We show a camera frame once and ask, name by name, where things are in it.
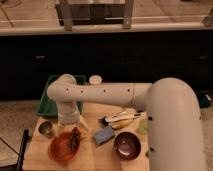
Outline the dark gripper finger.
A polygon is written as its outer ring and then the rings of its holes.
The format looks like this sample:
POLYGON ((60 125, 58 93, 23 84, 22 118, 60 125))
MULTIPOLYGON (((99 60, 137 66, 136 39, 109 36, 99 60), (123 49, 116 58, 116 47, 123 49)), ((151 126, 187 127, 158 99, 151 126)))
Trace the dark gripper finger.
POLYGON ((72 133, 73 135, 76 135, 76 136, 81 136, 81 135, 82 135, 82 131, 81 131, 81 128, 80 128, 79 126, 75 126, 75 127, 72 129, 71 133, 72 133))

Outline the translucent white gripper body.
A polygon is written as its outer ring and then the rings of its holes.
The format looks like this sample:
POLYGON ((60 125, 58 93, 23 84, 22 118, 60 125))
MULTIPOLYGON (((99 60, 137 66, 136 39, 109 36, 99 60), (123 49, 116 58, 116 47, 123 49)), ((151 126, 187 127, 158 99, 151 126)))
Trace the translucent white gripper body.
POLYGON ((80 112, 76 102, 58 102, 58 121, 62 125, 70 125, 80 121, 80 112))

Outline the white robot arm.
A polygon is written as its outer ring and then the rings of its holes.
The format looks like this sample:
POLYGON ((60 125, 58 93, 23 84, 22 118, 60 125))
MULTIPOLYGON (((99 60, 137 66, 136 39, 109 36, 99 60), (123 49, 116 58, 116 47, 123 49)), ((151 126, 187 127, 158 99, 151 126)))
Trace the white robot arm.
POLYGON ((47 88, 63 116, 73 101, 133 108, 148 117, 150 171, 207 171, 201 111, 192 88, 177 78, 154 83, 77 85, 64 74, 47 88))

